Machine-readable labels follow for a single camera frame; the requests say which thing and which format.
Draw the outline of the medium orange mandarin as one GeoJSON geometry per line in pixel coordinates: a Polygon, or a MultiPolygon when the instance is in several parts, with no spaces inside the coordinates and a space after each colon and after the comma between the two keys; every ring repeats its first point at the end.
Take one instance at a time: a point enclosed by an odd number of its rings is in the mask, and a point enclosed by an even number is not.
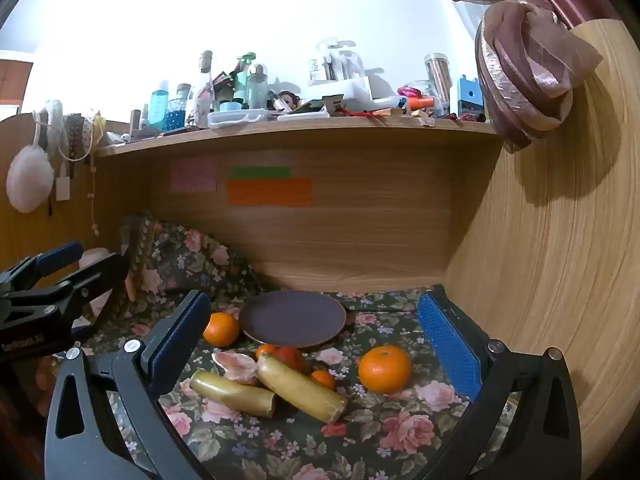
{"type": "Polygon", "coordinates": [[[238,320],[227,312],[215,312],[209,317],[203,332],[204,339],[214,347],[230,347],[239,337],[240,324],[238,320]]]}

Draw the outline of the peeled pink pomelo segment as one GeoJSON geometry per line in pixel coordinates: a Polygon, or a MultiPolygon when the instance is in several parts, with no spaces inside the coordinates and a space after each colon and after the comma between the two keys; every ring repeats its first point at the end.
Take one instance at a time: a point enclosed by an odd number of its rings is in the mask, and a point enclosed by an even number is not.
{"type": "Polygon", "coordinates": [[[231,350],[218,351],[213,361],[224,371],[224,378],[246,386],[257,384],[257,363],[251,356],[231,350]]]}

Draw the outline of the short sugarcane piece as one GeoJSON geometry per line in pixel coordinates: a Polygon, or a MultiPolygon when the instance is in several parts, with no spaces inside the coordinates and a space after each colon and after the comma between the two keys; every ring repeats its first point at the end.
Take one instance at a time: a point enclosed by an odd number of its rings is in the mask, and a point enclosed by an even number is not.
{"type": "Polygon", "coordinates": [[[206,370],[198,370],[192,375],[190,387],[209,400],[253,416],[271,418],[276,409],[272,391],[232,382],[206,370]]]}

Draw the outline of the small orange kumquat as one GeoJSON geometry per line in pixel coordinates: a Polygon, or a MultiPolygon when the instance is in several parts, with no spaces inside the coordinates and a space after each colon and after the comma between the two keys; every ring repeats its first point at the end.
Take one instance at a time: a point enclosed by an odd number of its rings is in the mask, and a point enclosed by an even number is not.
{"type": "Polygon", "coordinates": [[[310,378],[324,388],[335,389],[335,379],[327,370],[314,370],[310,378]]]}
{"type": "Polygon", "coordinates": [[[256,359],[259,359],[263,354],[273,354],[277,350],[277,347],[273,344],[261,344],[255,351],[256,359]]]}

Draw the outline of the large orange mandarin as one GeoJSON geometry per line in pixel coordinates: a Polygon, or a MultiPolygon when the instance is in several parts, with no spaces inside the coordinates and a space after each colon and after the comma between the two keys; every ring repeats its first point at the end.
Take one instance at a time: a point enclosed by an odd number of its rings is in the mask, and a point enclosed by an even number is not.
{"type": "Polygon", "coordinates": [[[358,378],[363,387],[378,394],[400,391],[408,384],[411,374],[411,361],[395,346],[375,347],[358,364],[358,378]]]}

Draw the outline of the red tomato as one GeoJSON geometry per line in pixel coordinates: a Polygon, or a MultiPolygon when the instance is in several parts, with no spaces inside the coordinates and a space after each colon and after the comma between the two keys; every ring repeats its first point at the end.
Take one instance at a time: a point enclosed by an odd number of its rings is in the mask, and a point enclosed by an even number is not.
{"type": "Polygon", "coordinates": [[[308,364],[303,356],[303,353],[300,352],[297,348],[293,347],[277,347],[271,352],[272,356],[276,358],[281,363],[285,364],[288,367],[291,367],[292,370],[297,370],[303,374],[307,373],[308,364]]]}

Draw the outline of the long sugarcane piece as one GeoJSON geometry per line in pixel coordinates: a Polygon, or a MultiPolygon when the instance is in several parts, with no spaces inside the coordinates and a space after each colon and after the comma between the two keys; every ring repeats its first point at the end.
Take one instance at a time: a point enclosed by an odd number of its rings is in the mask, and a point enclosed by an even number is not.
{"type": "Polygon", "coordinates": [[[344,396],[319,385],[270,354],[258,358],[257,377],[277,396],[327,425],[337,422],[346,410],[344,396]]]}

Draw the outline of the floral dark green cloth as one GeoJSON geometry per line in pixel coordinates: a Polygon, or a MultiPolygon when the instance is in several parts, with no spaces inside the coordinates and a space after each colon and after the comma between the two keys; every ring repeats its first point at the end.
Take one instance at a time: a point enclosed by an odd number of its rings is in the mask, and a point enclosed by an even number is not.
{"type": "MultiPolygon", "coordinates": [[[[90,356],[147,335],[189,290],[207,292],[215,311],[238,315],[248,298],[268,287],[228,244],[198,230],[142,214],[128,218],[119,237],[131,257],[134,291],[119,295],[108,322],[84,344],[90,356]]],[[[470,403],[450,382],[419,325],[420,297],[420,289],[336,295],[346,311],[344,328],[304,354],[309,369],[331,376],[346,400],[343,416],[332,425],[282,399],[265,418],[200,396],[191,388],[192,375],[220,373],[217,348],[204,341],[160,405],[218,479],[416,478],[470,403]],[[401,348],[412,364],[408,385],[388,396],[364,388],[358,377],[360,359],[381,346],[401,348]]]]}

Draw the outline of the blue textured glass jar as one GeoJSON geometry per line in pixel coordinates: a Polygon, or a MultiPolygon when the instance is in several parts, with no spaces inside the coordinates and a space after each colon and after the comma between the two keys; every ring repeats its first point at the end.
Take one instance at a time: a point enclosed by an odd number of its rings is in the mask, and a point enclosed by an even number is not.
{"type": "Polygon", "coordinates": [[[188,104],[190,92],[190,84],[178,84],[175,94],[167,103],[163,126],[165,132],[184,127],[186,123],[186,104],[188,104]]]}

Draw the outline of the dark brown round plate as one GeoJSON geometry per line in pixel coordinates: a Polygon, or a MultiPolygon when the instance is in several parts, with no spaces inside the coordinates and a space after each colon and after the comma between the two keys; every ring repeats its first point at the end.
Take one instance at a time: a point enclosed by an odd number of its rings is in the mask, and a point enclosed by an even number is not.
{"type": "Polygon", "coordinates": [[[261,344],[311,348],[335,338],[347,313],[335,299],[318,292],[279,290],[250,298],[239,323],[247,337],[261,344]]]}

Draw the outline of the orange sticky note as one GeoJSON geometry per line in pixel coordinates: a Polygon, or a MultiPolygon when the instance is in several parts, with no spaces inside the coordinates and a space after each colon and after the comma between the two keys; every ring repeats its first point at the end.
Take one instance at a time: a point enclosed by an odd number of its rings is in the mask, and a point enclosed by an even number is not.
{"type": "Polygon", "coordinates": [[[230,206],[311,207],[314,187],[311,178],[229,179],[230,206]]]}

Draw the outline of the wooden shelf board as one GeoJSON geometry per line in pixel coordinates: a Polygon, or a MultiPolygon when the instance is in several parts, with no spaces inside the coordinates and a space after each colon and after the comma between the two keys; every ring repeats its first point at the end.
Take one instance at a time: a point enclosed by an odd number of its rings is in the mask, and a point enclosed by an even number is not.
{"type": "Polygon", "coordinates": [[[96,151],[99,158],[122,155],[171,155],[302,148],[451,148],[501,144],[489,124],[411,116],[331,117],[289,122],[242,122],[218,129],[172,134],[96,151]]]}

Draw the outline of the orange marker pen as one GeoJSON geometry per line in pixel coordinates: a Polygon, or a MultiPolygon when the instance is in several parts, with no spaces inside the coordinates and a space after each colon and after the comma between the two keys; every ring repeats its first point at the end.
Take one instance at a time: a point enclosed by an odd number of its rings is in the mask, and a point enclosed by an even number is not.
{"type": "Polygon", "coordinates": [[[407,99],[409,110],[429,110],[435,106],[434,96],[409,96],[407,99]]]}

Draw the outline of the pink striped tied curtain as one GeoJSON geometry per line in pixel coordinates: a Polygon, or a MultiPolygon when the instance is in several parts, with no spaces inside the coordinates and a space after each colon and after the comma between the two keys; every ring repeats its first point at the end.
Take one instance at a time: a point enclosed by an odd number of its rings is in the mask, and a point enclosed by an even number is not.
{"type": "Polygon", "coordinates": [[[602,55],[572,30],[619,17],[610,0],[454,0],[483,3],[475,35],[480,88],[504,148],[515,153],[559,128],[573,92],[602,55]]]}

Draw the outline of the clear jar with sticks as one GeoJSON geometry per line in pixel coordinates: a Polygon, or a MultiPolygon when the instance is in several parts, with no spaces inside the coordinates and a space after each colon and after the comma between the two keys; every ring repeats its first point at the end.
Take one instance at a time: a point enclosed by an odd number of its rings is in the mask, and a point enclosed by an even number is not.
{"type": "Polygon", "coordinates": [[[448,58],[442,53],[430,53],[424,58],[424,64],[442,107],[449,108],[451,77],[448,58]]]}

